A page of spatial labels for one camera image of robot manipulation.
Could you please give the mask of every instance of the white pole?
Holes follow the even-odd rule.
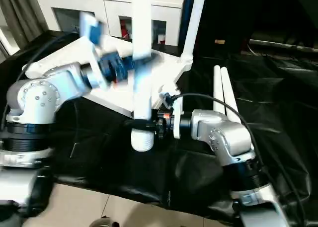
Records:
[[[181,55],[181,60],[185,63],[190,64],[188,70],[191,69],[191,64],[193,59],[193,48],[194,48],[195,39],[198,33],[203,5],[204,5],[204,0],[194,0],[188,32],[185,39],[183,52]]]
[[[213,97],[224,102],[221,68],[218,65],[213,68]],[[213,101],[213,110],[225,114],[224,105],[215,101]]]
[[[226,67],[221,68],[221,76],[222,76],[222,86],[223,86],[225,103],[237,111],[238,107],[235,101],[228,69]],[[233,113],[228,108],[226,108],[226,110],[227,110],[227,117],[229,118],[230,121],[237,122],[237,123],[241,122],[239,117],[235,113]]]
[[[132,0],[133,59],[151,56],[152,21],[151,0]],[[135,70],[134,119],[151,119],[151,67]],[[132,147],[137,151],[148,151],[153,147],[153,132],[133,129]]]

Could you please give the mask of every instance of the black tablecloth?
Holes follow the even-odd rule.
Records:
[[[60,33],[41,35],[0,65],[1,112],[6,91],[21,67],[39,46],[57,35]],[[76,35],[67,37],[45,55],[75,39]],[[158,47],[166,52],[171,48]],[[270,153],[277,154],[291,176],[308,223],[318,226],[318,66],[256,56],[197,58],[177,85],[182,92],[212,95],[216,64],[229,70],[238,110],[253,130],[279,193],[289,205],[296,205],[295,195]],[[207,100],[184,99],[185,111],[212,108]],[[167,137],[155,140],[148,152],[136,152],[130,144],[130,130],[123,126],[127,119],[85,98],[65,103],[56,117],[59,132],[52,140],[57,181],[223,222],[233,221],[222,169],[205,143],[190,137]],[[288,215],[295,218],[293,212],[288,211]]]

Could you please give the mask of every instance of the white cylinder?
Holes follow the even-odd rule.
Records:
[[[187,36],[184,43],[183,52],[181,59],[183,61],[192,61],[193,58],[193,48],[195,44],[195,39],[197,37],[198,28],[201,19],[201,13],[204,5],[204,0],[194,0],[189,27],[187,31]]]
[[[133,59],[151,56],[152,21],[151,0],[132,0]],[[151,67],[135,70],[134,119],[151,119]],[[133,129],[131,145],[137,151],[148,151],[153,147],[153,132]]]
[[[213,68],[213,97],[224,102],[221,68],[216,65]],[[213,101],[213,110],[225,114],[224,105]]]
[[[231,106],[235,111],[238,110],[237,103],[235,101],[228,69],[226,67],[221,68],[221,76],[222,76],[222,86],[223,86],[223,93],[224,93],[224,100],[225,103]],[[226,108],[227,117],[230,121],[240,123],[239,117],[233,113],[230,109]]]

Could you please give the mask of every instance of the floor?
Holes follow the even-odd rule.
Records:
[[[89,227],[108,216],[120,227],[225,227],[203,217],[169,211],[118,196],[57,184],[48,208],[24,227]]]

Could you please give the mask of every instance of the wire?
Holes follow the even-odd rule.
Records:
[[[244,118],[243,116],[241,116],[235,109],[233,109],[233,108],[232,108],[231,106],[229,106],[228,104],[226,104],[226,103],[220,101],[219,99],[214,98],[214,97],[212,97],[212,96],[209,96],[209,95],[207,95],[207,94],[183,93],[183,94],[173,95],[171,98],[172,98],[172,100],[176,100],[176,99],[178,99],[178,98],[180,98],[180,97],[183,97],[183,96],[200,96],[200,97],[203,97],[203,98],[206,98],[206,99],[210,99],[210,100],[212,100],[212,101],[215,101],[215,102],[217,102],[217,103],[219,103],[219,104],[224,105],[226,108],[230,109],[233,113],[235,113],[235,114],[239,117],[239,119],[241,119],[241,121],[242,121],[242,123],[244,124],[244,126],[247,128],[247,130],[248,130],[248,132],[249,132],[249,134],[250,134],[250,138],[251,138],[252,144],[253,144],[253,146],[254,146],[255,153],[256,153],[256,155],[257,155],[257,157],[258,157],[259,163],[260,163],[261,166],[264,166],[264,162],[263,162],[263,159],[262,159],[262,157],[261,157],[261,155],[260,155],[260,152],[259,152],[259,149],[258,149],[258,146],[257,146],[257,143],[256,143],[256,140],[255,140],[255,137],[254,137],[254,135],[253,135],[252,130],[250,129],[250,127],[249,127],[247,121],[245,120],[245,118]]]
[[[30,65],[43,53],[45,52],[50,46],[52,46],[54,43],[59,42],[60,40],[64,39],[65,37],[69,36],[70,34],[72,34],[72,32],[67,32],[65,34],[63,34],[62,36],[59,36],[49,42],[47,42],[46,44],[44,44],[42,47],[40,47],[39,50],[37,50],[37,52],[31,57],[31,59],[28,61],[28,63],[26,64],[26,66],[22,69],[22,71],[20,72],[20,74],[18,75],[17,79],[15,80],[15,82],[19,81],[22,76],[25,74],[25,72],[29,69]],[[1,131],[4,130],[4,125],[5,125],[5,118],[6,118],[6,113],[8,110],[8,102],[6,103],[4,110],[3,110],[3,114],[2,114],[2,119],[1,119]]]
[[[199,97],[203,97],[203,98],[215,101],[215,102],[217,102],[219,104],[222,104],[226,108],[230,109],[233,113],[235,113],[239,117],[239,119],[241,119],[241,121],[244,124],[244,126],[247,128],[247,130],[248,130],[248,132],[250,134],[250,137],[251,137],[252,144],[254,146],[255,153],[256,153],[257,158],[259,160],[259,163],[260,163],[260,165],[262,167],[264,167],[264,162],[263,162],[262,157],[260,155],[260,151],[259,151],[258,145],[256,143],[255,137],[254,137],[254,135],[252,133],[252,130],[250,129],[250,127],[249,127],[247,121],[244,119],[244,117],[242,117],[235,109],[233,109],[231,106],[229,106],[225,102],[222,102],[219,99],[214,98],[212,96],[209,96],[207,94],[183,93],[183,94],[173,95],[171,97],[171,99],[172,100],[176,100],[176,99],[178,99],[180,97],[184,97],[184,96],[199,96]],[[286,170],[285,170],[284,166],[282,165],[281,161],[279,160],[279,157],[277,156],[277,154],[273,150],[271,150],[269,153],[271,154],[272,158],[276,161],[278,167],[280,168],[280,170],[281,170],[281,172],[283,174],[283,177],[284,177],[285,181],[287,182],[287,185],[289,186],[289,188],[291,189],[291,191],[293,192],[293,194],[296,197],[296,201],[297,201],[297,204],[299,206],[301,217],[302,217],[302,221],[301,221],[300,224],[301,224],[301,226],[305,227],[306,226],[306,214],[305,214],[304,207],[303,207],[303,205],[301,203],[300,196],[297,193],[297,189],[296,189],[293,181],[291,180],[289,174],[286,172]],[[267,175],[268,179],[271,180],[271,182],[273,183],[274,179],[271,177],[271,175],[267,171],[265,171],[265,174]]]
[[[252,50],[252,48],[249,46],[249,44],[247,44],[247,48],[249,49],[250,52],[253,53],[253,55],[259,56],[258,54],[256,54],[256,53]]]

